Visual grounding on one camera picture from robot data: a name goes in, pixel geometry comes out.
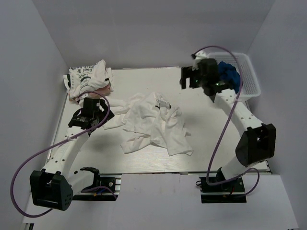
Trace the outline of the white logo t-shirt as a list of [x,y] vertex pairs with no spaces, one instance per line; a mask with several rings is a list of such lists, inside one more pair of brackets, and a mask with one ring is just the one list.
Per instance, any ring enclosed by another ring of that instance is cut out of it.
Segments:
[[162,125],[158,120],[160,112],[167,112],[171,108],[170,102],[161,94],[137,93],[126,101],[110,97],[107,99],[114,117],[103,125],[103,128],[107,130],[122,127],[124,131],[132,133],[132,136],[121,144],[125,154],[141,150],[150,144],[166,148],[164,135],[152,134],[155,122],[159,127]]

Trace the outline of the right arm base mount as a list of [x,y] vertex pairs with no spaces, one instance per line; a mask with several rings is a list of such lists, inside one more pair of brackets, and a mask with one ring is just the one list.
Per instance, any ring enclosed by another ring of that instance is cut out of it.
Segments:
[[206,177],[200,177],[195,185],[201,191],[202,204],[234,204],[247,202],[245,187],[241,178],[228,184],[210,186],[206,182]]

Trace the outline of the white t-shirt with tag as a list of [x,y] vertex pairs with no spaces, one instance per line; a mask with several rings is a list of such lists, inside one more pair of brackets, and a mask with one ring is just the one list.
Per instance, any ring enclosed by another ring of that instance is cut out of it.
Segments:
[[191,156],[193,149],[186,136],[190,135],[180,107],[171,104],[163,95],[155,93],[156,115],[150,134],[151,143],[167,149],[169,156],[186,154]]

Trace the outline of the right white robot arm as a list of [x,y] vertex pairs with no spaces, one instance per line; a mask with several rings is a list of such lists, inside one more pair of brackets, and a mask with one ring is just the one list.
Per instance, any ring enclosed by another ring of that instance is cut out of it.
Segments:
[[276,128],[265,124],[249,111],[239,100],[241,78],[236,68],[221,64],[213,58],[204,58],[194,66],[182,67],[180,85],[182,89],[202,88],[206,96],[228,116],[226,124],[233,123],[240,134],[235,156],[219,168],[214,179],[206,176],[206,185],[217,186],[228,191],[234,183],[255,165],[270,159],[275,154]]

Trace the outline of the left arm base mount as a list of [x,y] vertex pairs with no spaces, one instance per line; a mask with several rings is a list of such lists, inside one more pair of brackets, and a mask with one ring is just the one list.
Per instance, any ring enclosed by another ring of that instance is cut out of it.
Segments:
[[74,171],[67,179],[73,190],[73,200],[116,201],[121,183],[120,175],[101,175],[93,167]]

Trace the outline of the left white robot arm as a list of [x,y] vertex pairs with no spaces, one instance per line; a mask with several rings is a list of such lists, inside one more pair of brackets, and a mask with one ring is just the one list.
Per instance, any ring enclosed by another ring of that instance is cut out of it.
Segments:
[[114,114],[107,99],[85,98],[83,107],[72,116],[65,135],[53,156],[40,171],[30,175],[33,204],[65,211],[73,197],[101,187],[99,170],[82,167],[70,172],[72,164],[90,135],[104,125]]

